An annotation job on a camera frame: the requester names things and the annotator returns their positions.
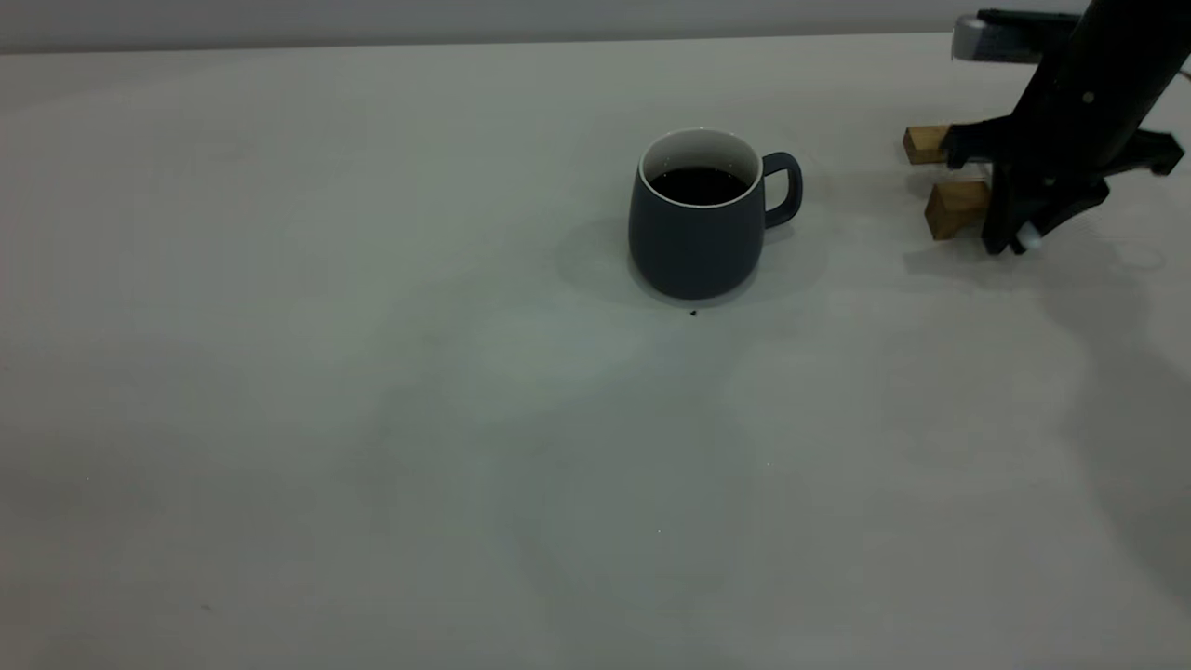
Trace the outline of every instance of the dark liquid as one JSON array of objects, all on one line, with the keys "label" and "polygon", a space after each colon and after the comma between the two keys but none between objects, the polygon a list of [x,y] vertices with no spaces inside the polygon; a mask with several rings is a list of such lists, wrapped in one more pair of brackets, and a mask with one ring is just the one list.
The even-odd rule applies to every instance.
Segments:
[{"label": "dark liquid", "polygon": [[716,168],[680,168],[649,182],[662,195],[687,205],[718,205],[735,200],[748,184]]}]

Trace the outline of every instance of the white table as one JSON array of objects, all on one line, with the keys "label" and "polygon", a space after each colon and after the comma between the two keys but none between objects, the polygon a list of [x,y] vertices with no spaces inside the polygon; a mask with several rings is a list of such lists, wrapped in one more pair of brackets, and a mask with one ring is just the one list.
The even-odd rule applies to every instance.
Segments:
[{"label": "white table", "polygon": [[[1191,159],[934,243],[948,40],[0,58],[0,666],[1187,668]],[[806,201],[692,315],[699,124]]]}]

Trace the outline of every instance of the mug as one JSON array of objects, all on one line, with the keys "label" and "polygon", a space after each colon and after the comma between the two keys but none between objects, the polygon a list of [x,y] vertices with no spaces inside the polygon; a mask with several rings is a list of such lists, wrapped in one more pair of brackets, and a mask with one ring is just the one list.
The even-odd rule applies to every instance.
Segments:
[{"label": "mug", "polygon": [[[687,169],[697,174],[675,175],[674,170]],[[765,176],[782,170],[790,177],[790,192],[785,201],[766,211]],[[686,192],[659,192],[663,175],[669,184],[675,176],[687,179]],[[732,177],[738,180],[738,189],[732,187]],[[717,180],[727,180],[727,189],[719,188]],[[735,196],[706,201],[719,193]],[[756,267],[765,230],[793,218],[802,203],[803,170],[790,154],[769,154],[762,159],[730,132],[676,130],[650,144],[637,164],[629,211],[632,262],[646,281],[674,298],[727,293]]]}]

